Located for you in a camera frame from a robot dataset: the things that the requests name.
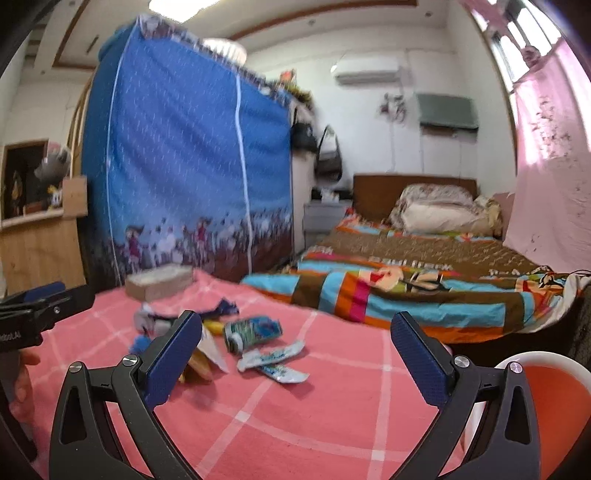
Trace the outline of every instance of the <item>wall-mounted air conditioner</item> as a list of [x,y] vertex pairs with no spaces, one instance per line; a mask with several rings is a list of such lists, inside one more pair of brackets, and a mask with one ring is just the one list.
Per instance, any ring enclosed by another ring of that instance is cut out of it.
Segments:
[[367,83],[396,83],[400,79],[400,63],[394,56],[344,57],[331,69],[337,83],[361,85]]

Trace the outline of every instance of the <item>white wall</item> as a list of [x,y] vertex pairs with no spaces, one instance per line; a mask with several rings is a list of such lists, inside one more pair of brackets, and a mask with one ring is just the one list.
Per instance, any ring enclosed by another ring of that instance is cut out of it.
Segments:
[[[392,125],[378,114],[384,94],[398,94],[398,85],[343,87],[332,78],[330,69],[343,55],[364,53],[393,55],[400,61],[408,105],[405,124]],[[332,31],[250,53],[246,65],[268,79],[296,69],[299,87],[314,96],[318,127],[330,124],[338,134],[345,181],[361,172],[477,173],[473,140],[421,136],[418,126],[415,92],[468,95],[445,29],[392,25]]]
[[512,119],[494,59],[478,26],[456,2],[449,5],[448,30],[480,119],[478,183],[485,195],[515,191]]
[[21,84],[8,117],[5,143],[48,138],[65,144],[84,85],[75,82]]
[[4,74],[0,77],[0,145],[3,143],[4,129],[12,108],[14,96],[17,93],[18,84],[21,81],[22,65],[25,61],[27,41],[28,39],[23,42],[11,62],[8,64]]

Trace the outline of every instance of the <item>pink bedsheet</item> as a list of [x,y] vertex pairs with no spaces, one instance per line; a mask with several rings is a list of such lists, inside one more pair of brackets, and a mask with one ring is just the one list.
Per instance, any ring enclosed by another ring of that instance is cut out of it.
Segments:
[[[389,332],[348,323],[314,310],[270,300],[249,287],[198,272],[185,292],[152,304],[156,311],[212,309],[222,297],[235,301],[241,316],[279,319],[281,342],[306,340],[306,355],[290,362],[310,373],[304,384],[285,387],[257,372],[241,375],[226,355],[229,375],[210,385],[178,385],[155,412],[198,473],[211,480],[387,479],[402,464],[432,422],[428,406]],[[97,296],[91,311],[59,323],[44,334],[42,363],[32,367],[37,469],[47,477],[54,410],[68,365],[117,364],[136,333],[132,316],[139,303],[123,290]],[[149,473],[116,406],[113,420],[132,464]],[[446,471],[462,458],[458,447]]]

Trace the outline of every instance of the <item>handbag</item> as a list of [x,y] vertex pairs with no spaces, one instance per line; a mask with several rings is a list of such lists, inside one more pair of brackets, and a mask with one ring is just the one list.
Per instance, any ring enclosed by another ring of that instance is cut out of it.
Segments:
[[[322,144],[326,135],[335,137],[336,148],[329,151],[322,151]],[[343,160],[340,155],[339,139],[330,125],[327,125],[322,134],[316,154],[316,165],[314,166],[316,177],[323,180],[339,181],[343,177]]]
[[291,126],[291,150],[303,150],[311,153],[318,152],[318,147],[316,146],[316,137],[314,136],[314,129],[310,124],[298,122],[297,108],[294,112],[294,123]]

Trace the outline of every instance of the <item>finger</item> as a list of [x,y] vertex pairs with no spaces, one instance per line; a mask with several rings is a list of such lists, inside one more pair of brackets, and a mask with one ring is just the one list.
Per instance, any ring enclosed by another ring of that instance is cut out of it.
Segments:
[[26,403],[13,402],[10,405],[10,412],[20,423],[32,424],[35,418],[35,405],[32,401]]
[[14,394],[21,403],[29,396],[31,399],[33,397],[33,386],[31,385],[31,378],[25,365],[21,365],[17,380],[14,382]]
[[39,365],[41,357],[32,348],[25,348],[21,350],[21,362],[25,365]]

